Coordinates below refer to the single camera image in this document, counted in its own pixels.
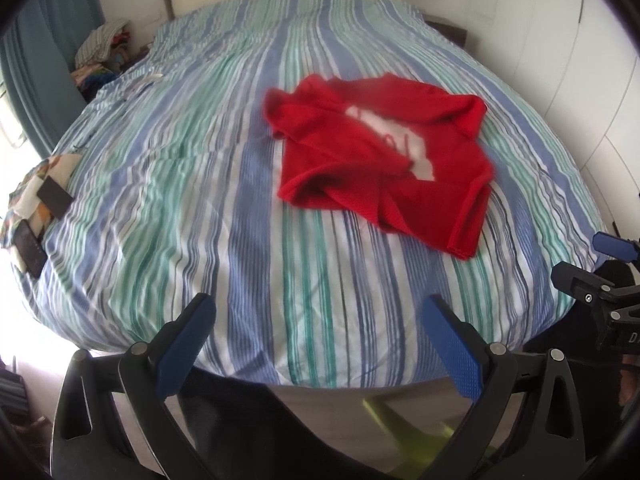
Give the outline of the black phone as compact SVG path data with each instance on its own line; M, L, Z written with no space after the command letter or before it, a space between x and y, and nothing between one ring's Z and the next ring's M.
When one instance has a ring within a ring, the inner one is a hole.
M13 245L22 258L26 272L38 280L48 261L48 256L26 220L22 220L17 225L13 235Z

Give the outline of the lime green stool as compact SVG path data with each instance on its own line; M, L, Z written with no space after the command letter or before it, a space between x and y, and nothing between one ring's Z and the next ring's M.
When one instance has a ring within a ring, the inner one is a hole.
M460 414L441 420L438 430L428 434L394 411L384 401L384 396L365 398L362 405L398 449L401 462L388 473L396 479L419 479L464 419L464 415Z

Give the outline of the teal curtain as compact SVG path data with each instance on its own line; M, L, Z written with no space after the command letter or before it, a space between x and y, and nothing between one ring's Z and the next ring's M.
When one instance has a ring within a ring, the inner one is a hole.
M72 73L80 46L104 23L99 0L28 0L1 38L1 75L38 155L50 155L87 105Z

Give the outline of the red knit sweater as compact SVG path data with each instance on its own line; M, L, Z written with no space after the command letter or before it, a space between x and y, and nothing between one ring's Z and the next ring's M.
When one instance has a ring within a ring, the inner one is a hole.
M278 195L347 210L456 258L480 240L494 166L480 147L485 102L392 74L304 78L262 102L284 143Z

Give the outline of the dark brown wallet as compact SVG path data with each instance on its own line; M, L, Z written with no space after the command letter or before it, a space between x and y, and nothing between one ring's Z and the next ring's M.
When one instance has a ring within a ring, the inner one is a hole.
M73 197L51 177L46 177L37 191L38 198L55 219L61 220L72 206Z

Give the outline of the striped blue green bedspread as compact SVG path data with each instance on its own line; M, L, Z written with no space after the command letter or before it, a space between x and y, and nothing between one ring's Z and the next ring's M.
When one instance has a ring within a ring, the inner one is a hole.
M466 261L347 211L279 200L271 88L310 74L391 73L487 105L495 168ZM586 270L603 226L572 156L514 90L399 0L227 0L164 25L150 54L67 130L80 155L48 260L23 276L32 315L79 347L152 338L199 292L217 321L213 373L314 388L408 385L444 372L416 316L439 294L487 340L518 348L568 311L550 280Z

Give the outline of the white wardrobe doors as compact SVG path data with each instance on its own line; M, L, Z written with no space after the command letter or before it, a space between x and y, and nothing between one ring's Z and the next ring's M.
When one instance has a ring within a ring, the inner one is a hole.
M470 50L544 118L610 228L639 235L639 55L604 0L470 0Z

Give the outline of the dark wooden nightstand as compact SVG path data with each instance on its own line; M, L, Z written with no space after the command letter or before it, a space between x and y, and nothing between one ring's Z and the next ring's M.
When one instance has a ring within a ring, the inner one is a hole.
M465 48L466 40L468 39L468 31L465 28L439 16L424 14L423 19L428 26L437 30L453 44L456 44L462 49Z

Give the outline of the pile of clothes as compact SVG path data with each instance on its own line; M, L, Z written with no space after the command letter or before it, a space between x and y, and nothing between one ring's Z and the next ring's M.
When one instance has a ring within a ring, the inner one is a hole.
M129 41L129 21L118 18L93 29L79 47L70 74L87 103L122 73L129 62Z

